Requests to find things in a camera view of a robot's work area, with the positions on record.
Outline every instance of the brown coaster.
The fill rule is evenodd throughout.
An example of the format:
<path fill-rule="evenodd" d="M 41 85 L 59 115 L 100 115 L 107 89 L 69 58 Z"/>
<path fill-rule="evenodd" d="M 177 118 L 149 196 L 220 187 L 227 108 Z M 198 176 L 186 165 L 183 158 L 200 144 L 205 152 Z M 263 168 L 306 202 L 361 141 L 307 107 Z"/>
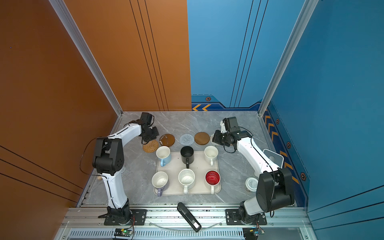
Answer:
<path fill-rule="evenodd" d="M 159 148 L 159 142 L 152 140 L 149 143 L 143 145 L 144 152 L 151 153 L 156 151 Z"/>
<path fill-rule="evenodd" d="M 210 137 L 206 132 L 198 132 L 195 135 L 195 142 L 198 145 L 205 145 L 209 142 L 209 140 L 210 140 Z"/>
<path fill-rule="evenodd" d="M 172 134 L 167 133 L 160 137 L 159 142 L 161 146 L 170 147 L 175 143 L 175 137 Z"/>

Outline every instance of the white lid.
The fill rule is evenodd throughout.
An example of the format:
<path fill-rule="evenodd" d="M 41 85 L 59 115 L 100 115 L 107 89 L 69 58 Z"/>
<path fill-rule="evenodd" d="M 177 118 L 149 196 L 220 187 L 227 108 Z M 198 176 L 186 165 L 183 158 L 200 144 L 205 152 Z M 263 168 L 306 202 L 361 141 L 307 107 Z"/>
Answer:
<path fill-rule="evenodd" d="M 257 184 L 259 183 L 259 181 L 254 178 L 254 177 L 249 177 L 246 181 L 245 181 L 245 186 L 246 188 L 251 191 L 251 192 L 256 192 L 257 190 Z"/>

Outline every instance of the wall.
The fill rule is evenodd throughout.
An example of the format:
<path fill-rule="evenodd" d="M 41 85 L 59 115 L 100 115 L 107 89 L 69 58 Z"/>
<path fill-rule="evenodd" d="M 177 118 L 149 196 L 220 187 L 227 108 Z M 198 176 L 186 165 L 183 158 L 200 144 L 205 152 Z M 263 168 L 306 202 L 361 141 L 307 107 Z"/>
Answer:
<path fill-rule="evenodd" d="M 203 104 L 203 95 L 250 108 L 263 98 L 304 0 L 187 2 L 192 101 Z"/>
<path fill-rule="evenodd" d="M 2 239 L 52 239 L 116 114 L 49 1 L 1 1 L 0 28 L 0 145 L 29 160 L 0 148 Z"/>
<path fill-rule="evenodd" d="M 272 98 L 320 240 L 381 236 L 382 1 L 319 1 Z"/>
<path fill-rule="evenodd" d="M 186 0 L 65 0 L 124 111 L 190 110 Z"/>

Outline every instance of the black mounting plate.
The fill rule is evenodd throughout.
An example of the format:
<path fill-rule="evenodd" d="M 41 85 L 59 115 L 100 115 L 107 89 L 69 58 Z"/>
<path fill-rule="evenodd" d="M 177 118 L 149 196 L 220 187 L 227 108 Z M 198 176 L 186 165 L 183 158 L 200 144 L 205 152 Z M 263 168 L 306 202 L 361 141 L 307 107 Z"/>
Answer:
<path fill-rule="evenodd" d="M 135 216 L 135 226 L 143 226 L 145 219 L 147 217 L 147 210 L 146 209 L 131 209 L 132 214 Z M 105 226 L 116 226 L 119 225 L 113 219 L 106 218 L 104 221 Z M 132 221 L 127 222 L 124 226 L 131 226 Z"/>
<path fill-rule="evenodd" d="M 226 216 L 227 225 L 245 225 L 240 220 L 240 214 L 238 209 L 226 209 L 225 216 Z M 253 221 L 250 225 L 256 225 L 256 224 L 267 225 L 265 213 L 259 214 L 258 218 L 256 218 L 256 220 Z"/>

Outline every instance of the tray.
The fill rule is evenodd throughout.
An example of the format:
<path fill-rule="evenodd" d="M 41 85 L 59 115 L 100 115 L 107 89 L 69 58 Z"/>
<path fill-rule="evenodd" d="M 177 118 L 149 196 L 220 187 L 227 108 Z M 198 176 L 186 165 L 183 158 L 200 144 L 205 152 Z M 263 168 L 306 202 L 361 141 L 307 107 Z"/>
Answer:
<path fill-rule="evenodd" d="M 160 161 L 157 161 L 156 172 L 165 172 L 168 175 L 169 187 L 163 191 L 162 195 L 184 195 L 183 187 L 179 182 L 179 173 L 181 170 L 186 168 L 186 165 L 181 161 L 180 152 L 171 152 L 171 161 L 164 167 L 160 166 Z M 215 170 L 218 173 L 218 162 L 214 161 L 214 165 L 211 166 L 204 159 L 204 151 L 194 152 L 194 162 L 189 165 L 195 173 L 195 185 L 193 188 L 188 190 L 188 194 L 210 194 L 211 189 L 205 185 L 205 174 L 210 170 Z M 219 183 L 216 187 L 215 193 L 221 190 L 221 184 Z M 153 188 L 153 192 L 157 195 L 157 189 Z"/>

